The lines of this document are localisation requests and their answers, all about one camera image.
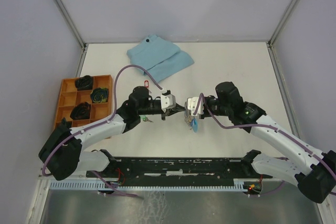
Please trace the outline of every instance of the wooden organizer box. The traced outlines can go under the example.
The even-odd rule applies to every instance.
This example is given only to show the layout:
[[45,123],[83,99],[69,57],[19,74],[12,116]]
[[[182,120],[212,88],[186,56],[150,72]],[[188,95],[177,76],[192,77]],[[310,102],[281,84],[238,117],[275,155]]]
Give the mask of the wooden organizer box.
[[[54,128],[56,128],[63,118],[71,123],[71,127],[79,127],[99,119],[103,119],[112,111],[112,77],[111,76],[92,76],[93,88],[91,90],[77,91],[75,81],[79,78],[63,79],[59,92],[58,104],[55,116]],[[92,103],[90,94],[96,88],[108,88],[109,96],[107,102]],[[91,104],[90,119],[72,120],[70,114],[78,104],[87,102]]]

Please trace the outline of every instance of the tabletop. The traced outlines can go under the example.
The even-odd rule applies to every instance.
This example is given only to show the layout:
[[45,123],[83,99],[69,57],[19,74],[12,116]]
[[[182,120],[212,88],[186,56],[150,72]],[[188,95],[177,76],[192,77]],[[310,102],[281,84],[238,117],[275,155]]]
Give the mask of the tabletop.
[[[186,51],[195,63],[166,78],[159,84],[171,90],[176,102],[184,105],[189,97],[201,92],[215,95],[215,87],[224,81],[232,81],[244,101],[257,104],[285,129],[290,130],[285,107],[281,99],[275,73],[266,43],[263,42],[186,42],[176,43]],[[128,49],[137,44],[89,44],[80,76],[112,75],[130,64]],[[117,83],[117,107],[128,99],[136,86],[149,80],[152,97],[159,90],[137,69],[126,69]],[[87,150],[106,149],[113,156],[143,157],[242,157],[252,149],[270,156],[282,156],[268,143],[242,129],[223,130],[212,118],[198,120],[194,133],[178,113],[161,121],[160,115],[149,115],[153,121],[141,122],[125,134],[89,147]],[[232,125],[226,117],[219,120]]]

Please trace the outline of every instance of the blue cloth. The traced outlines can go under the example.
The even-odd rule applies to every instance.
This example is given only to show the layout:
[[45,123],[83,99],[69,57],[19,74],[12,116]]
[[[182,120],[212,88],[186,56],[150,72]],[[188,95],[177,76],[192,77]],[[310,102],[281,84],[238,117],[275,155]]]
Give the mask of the blue cloth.
[[146,69],[157,82],[194,63],[189,54],[157,35],[147,36],[139,45],[128,50],[127,55],[131,64]]

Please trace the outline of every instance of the gray wall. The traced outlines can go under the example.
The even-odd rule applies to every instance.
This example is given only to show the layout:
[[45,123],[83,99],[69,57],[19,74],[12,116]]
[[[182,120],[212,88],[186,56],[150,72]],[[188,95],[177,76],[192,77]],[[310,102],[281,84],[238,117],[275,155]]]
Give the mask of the gray wall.
[[22,224],[51,132],[60,82],[80,48],[53,0],[0,0],[0,216]]
[[290,0],[63,0],[86,42],[264,40]]
[[301,0],[276,53],[303,136],[336,151],[336,0]]

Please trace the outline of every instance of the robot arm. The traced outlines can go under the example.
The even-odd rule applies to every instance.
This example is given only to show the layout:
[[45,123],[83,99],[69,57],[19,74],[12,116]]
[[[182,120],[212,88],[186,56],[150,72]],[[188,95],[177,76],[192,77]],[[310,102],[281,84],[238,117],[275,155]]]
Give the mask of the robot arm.
[[104,119],[81,127],[67,128],[59,125],[51,134],[41,151],[39,158],[46,162],[52,151],[67,137],[72,138],[52,155],[47,168],[56,180],[63,180],[73,172],[95,170],[103,171],[113,160],[106,150],[85,152],[84,150],[99,141],[126,133],[140,123],[140,115],[160,114],[161,119],[184,111],[184,107],[175,102],[170,91],[162,91],[160,99],[152,99],[146,87],[136,87],[113,118]]
[[336,153],[323,153],[286,131],[263,109],[253,103],[244,102],[232,82],[217,85],[216,93],[218,98],[206,97],[205,104],[197,97],[188,99],[187,108],[190,114],[199,114],[201,119],[212,115],[228,116],[235,125],[225,127],[229,129],[247,125],[241,128],[263,139],[289,160],[280,160],[252,150],[242,162],[251,164],[259,174],[270,175],[297,186],[306,197],[322,203],[336,185],[336,180],[319,160],[323,160],[335,172]]

